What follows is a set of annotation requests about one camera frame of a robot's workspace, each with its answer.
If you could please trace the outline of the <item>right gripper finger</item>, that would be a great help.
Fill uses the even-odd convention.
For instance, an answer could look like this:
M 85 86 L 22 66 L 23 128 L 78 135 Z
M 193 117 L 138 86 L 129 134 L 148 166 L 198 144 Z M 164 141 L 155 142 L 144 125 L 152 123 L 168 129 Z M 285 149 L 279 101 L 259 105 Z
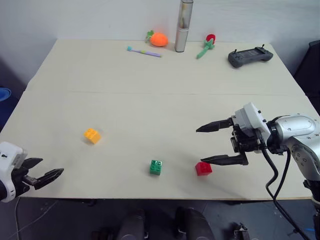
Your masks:
M 240 153 L 238 155 L 229 156 L 229 155 L 215 155 L 207 158 L 202 158 L 202 162 L 219 165 L 219 166 L 229 166 L 229 165 L 243 165 L 247 166 L 249 164 L 247 156 L 245 153 Z
M 220 129 L 226 129 L 231 126 L 233 126 L 233 120 L 231 117 L 224 119 L 224 120 L 218 120 L 218 121 L 213 121 L 208 124 L 205 124 L 201 127 L 199 127 L 196 132 L 198 133 L 210 133 L 210 132 L 217 132 Z

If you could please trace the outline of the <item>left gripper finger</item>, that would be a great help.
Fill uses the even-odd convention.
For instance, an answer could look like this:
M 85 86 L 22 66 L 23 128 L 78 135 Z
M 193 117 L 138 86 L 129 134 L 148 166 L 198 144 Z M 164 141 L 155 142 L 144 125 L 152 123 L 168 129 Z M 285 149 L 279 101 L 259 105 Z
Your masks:
M 29 173 L 29 170 L 35 167 L 41 161 L 43 161 L 43 159 L 39 157 L 31 157 L 31 158 L 25 159 L 23 162 L 24 173 L 27 175 Z
M 45 173 L 43 176 L 36 179 L 34 189 L 39 190 L 55 181 L 63 173 L 63 171 L 63 168 L 57 168 Z

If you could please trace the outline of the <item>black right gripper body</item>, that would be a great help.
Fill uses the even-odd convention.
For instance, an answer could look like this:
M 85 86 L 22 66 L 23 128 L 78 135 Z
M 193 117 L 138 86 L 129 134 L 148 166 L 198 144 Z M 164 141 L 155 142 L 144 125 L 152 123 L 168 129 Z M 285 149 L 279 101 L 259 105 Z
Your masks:
M 250 129 L 249 135 L 241 130 L 240 125 L 236 123 L 236 116 L 232 115 L 232 137 L 231 143 L 235 153 L 255 152 L 261 153 L 263 148 L 262 134 L 258 129 Z

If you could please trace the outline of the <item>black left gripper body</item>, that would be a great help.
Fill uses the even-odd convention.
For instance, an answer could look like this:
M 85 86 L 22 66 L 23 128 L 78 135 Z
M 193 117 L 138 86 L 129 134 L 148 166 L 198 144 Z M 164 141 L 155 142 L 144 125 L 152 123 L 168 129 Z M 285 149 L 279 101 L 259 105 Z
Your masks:
M 11 172 L 11 180 L 15 187 L 15 198 L 30 190 L 31 184 L 25 183 L 23 178 L 28 175 L 31 168 L 33 167 L 22 166 L 20 168 L 14 168 Z

